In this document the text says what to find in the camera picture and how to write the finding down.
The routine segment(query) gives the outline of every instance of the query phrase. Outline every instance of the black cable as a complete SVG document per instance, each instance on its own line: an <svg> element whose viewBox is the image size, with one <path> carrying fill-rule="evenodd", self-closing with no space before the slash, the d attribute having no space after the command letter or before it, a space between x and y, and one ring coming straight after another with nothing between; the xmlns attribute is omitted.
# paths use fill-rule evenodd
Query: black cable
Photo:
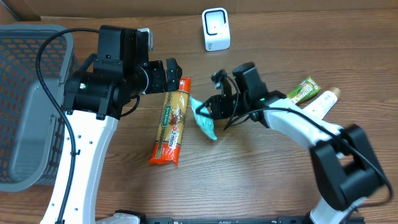
<svg viewBox="0 0 398 224"><path fill-rule="evenodd" d="M97 57L96 53L92 53L86 60L80 65L79 70L81 71L87 71L87 69L90 67L90 65L94 62L95 58Z"/></svg>
<svg viewBox="0 0 398 224"><path fill-rule="evenodd" d="M355 156L360 157L368 166L370 166L373 169L373 171L380 177L380 179L382 180L383 184L385 184L387 186L387 188L389 190L389 198L387 200L383 201L383 202L367 203L367 204L364 204L364 205L359 205L359 206L355 207L354 209L366 208L366 207L376 207L376 206L385 205L386 203L389 203L394 198L394 189L392 188L391 183L389 182L387 177L376 166L374 166L366 157L364 157L354 147L350 146L346 141L344 141L341 138L337 137L335 134L333 134L332 132L330 132L329 130L324 128L322 125L316 123L314 120L312 120L308 116L305 116L304 114L300 113L299 111L296 111L296 110L293 110L293 109L290 109L290 108L263 108L263 109L253 110L253 111L247 112L245 114L242 114L241 116L238 116L236 119L233 119L231 124L235 123L237 120L239 120L239 119L241 119L241 118L243 118L243 117L245 117L247 115L250 115L250 114L253 114L253 113L257 113L257 112L260 112L260 111L265 111L265 110L286 111L286 112L291 112L293 114L299 115L300 117L302 117L303 119L307 120L309 123L314 125L316 128L318 128L319 130L323 131L324 133L327 133L327 135L329 135L335 141L337 141L340 144L342 144L345 147L347 147L351 151L352 154L354 154Z"/></svg>
<svg viewBox="0 0 398 224"><path fill-rule="evenodd" d="M138 95L136 104L129 111L127 111L124 114L122 114L120 117L127 116L127 115L131 114L132 112L134 112L137 109L137 107L139 105L139 102L140 102L140 96Z"/></svg>
<svg viewBox="0 0 398 224"><path fill-rule="evenodd" d="M231 121L232 118L235 117L236 114L236 108L238 108L238 101L239 101L239 90L238 90L238 86L236 85L236 83L234 82L234 80L232 78L230 78L229 76L226 76L226 78L234 85L235 87L235 92L236 92L236 103L235 103L235 107L234 107L234 111L232 112L232 115L229 117L228 122L226 123L224 130L225 131L230 125L231 125Z"/></svg>
<svg viewBox="0 0 398 224"><path fill-rule="evenodd" d="M240 125L240 124L243 124L243 123L245 123L248 119L250 119L250 116L247 116L243 121L239 122L238 124L231 124L231 126L233 127L233 126L238 126L238 125Z"/></svg>
<svg viewBox="0 0 398 224"><path fill-rule="evenodd" d="M36 57L36 74L37 74L37 79L39 80L40 84L43 87L43 90L45 94L49 97L51 103L54 105L54 108L58 111L60 114L60 117L63 119L63 122L65 122L65 126L68 129L69 136L70 136L70 142L71 142L71 159L70 159L70 168L69 168L69 176L68 176L68 182L67 186L65 189L65 194L62 199L62 204L60 207L60 213L58 214L57 221L55 223L62 223L62 217L63 214L65 213L65 207L67 206L67 201L69 197L69 192L70 192L70 187L72 185L72 179L73 179L73 173L75 171L75 161L76 161L76 142L75 142L75 136L73 134L72 126L70 125L68 118L66 115L63 113L60 105L58 105L57 101L55 100L54 96L51 94L49 88L44 82L42 72L40 70L40 60L42 58L43 51L45 47L53 40L56 39L57 37L60 37L63 34L67 34L70 32L76 32L76 31L85 31L85 32L96 32L99 33L99 30L96 29L85 29L85 28L74 28L74 29L66 29L61 32L57 32L56 34L52 35L49 37L45 42L40 46L39 51L37 52L37 57Z"/></svg>

